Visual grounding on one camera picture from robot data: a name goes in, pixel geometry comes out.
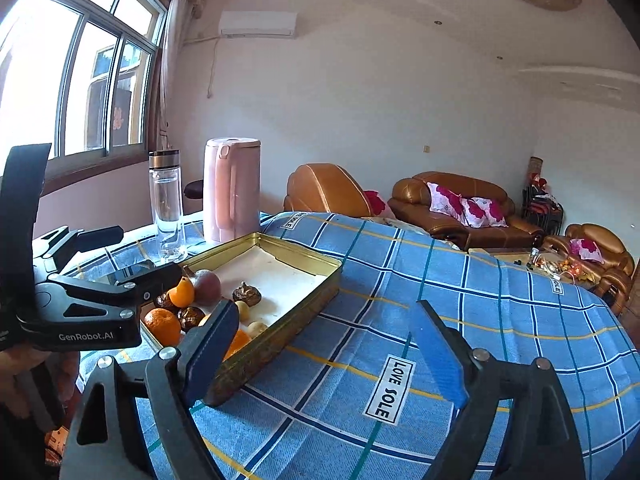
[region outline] human hand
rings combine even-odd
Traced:
[[[18,344],[0,352],[0,402],[15,416],[27,418],[31,411],[15,376],[42,364],[49,356],[50,352],[36,350],[27,344]],[[78,352],[61,354],[59,374],[54,380],[62,402],[67,402],[73,395],[79,364]]]

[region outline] blue plaid tablecloth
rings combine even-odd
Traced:
[[[496,358],[551,360],[568,397],[587,478],[603,479],[640,425],[640,358],[610,310],[590,292],[401,229],[335,214],[262,216],[263,232],[343,261],[340,293],[290,345],[218,408],[191,413],[227,479],[388,479],[425,474],[456,418],[412,341],[407,306],[427,299],[472,347]],[[188,217],[190,252],[205,250],[201,216]],[[67,273],[91,279],[154,259],[151,227],[122,244],[79,255]],[[85,352],[81,380],[100,355]],[[109,352],[119,362],[151,357],[138,348]],[[396,426],[362,415],[388,354],[414,361]],[[148,401],[140,421],[156,473],[172,478]],[[501,402],[474,478],[489,478],[506,428]]]

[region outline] pink thermos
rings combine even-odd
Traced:
[[[204,151],[204,237],[228,242],[260,230],[260,140],[211,139]]]

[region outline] floral pillow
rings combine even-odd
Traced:
[[[462,208],[465,210],[466,225],[469,227],[490,227],[491,222],[484,210],[474,202],[474,199],[462,198]]]
[[[380,193],[377,191],[365,191],[364,195],[367,197],[367,201],[369,201],[369,205],[375,216],[390,218],[392,220],[396,219],[396,215],[391,211],[389,204],[380,198]]]
[[[500,207],[500,203],[497,200],[491,200],[488,198],[473,197],[469,200],[475,202],[484,214],[489,219],[489,225],[491,227],[507,227],[507,222],[504,219],[504,213]]]
[[[587,238],[574,238],[571,240],[571,254],[580,256],[581,260],[592,260],[599,264],[604,263],[604,258],[596,242]]]
[[[451,216],[466,226],[465,210],[461,202],[462,197],[456,195],[452,190],[433,182],[427,182],[427,186],[431,191],[431,207],[429,211]]]

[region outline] screw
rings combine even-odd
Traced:
[[[481,363],[487,362],[489,360],[489,357],[491,357],[489,351],[485,350],[484,348],[474,348],[471,352],[471,355],[476,361],[480,361]]]
[[[166,346],[161,351],[158,352],[158,355],[163,361],[168,361],[169,359],[173,359],[178,351],[172,346]]]
[[[551,368],[551,361],[545,357],[539,357],[536,359],[536,366],[541,370],[549,370],[549,368]]]
[[[113,357],[110,355],[103,355],[98,359],[98,368],[108,368],[113,364]]]

